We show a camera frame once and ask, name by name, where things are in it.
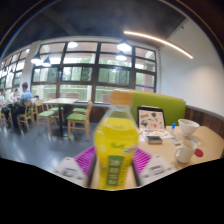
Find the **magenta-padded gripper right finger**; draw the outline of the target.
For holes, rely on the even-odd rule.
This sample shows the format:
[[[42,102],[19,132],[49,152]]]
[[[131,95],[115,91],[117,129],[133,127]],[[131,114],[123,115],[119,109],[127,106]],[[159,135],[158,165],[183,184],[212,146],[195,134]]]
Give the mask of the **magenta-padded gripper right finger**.
[[[151,155],[140,148],[136,149],[133,156],[132,168],[138,187],[148,185],[176,172],[176,169],[162,156]]]

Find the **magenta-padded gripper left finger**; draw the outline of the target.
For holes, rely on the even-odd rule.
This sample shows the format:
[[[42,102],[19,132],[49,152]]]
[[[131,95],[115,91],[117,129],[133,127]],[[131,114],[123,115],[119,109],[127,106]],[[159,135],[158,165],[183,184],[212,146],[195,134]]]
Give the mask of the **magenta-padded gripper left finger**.
[[[55,168],[54,174],[81,187],[87,187],[95,163],[95,147],[92,146],[75,157],[65,157]]]

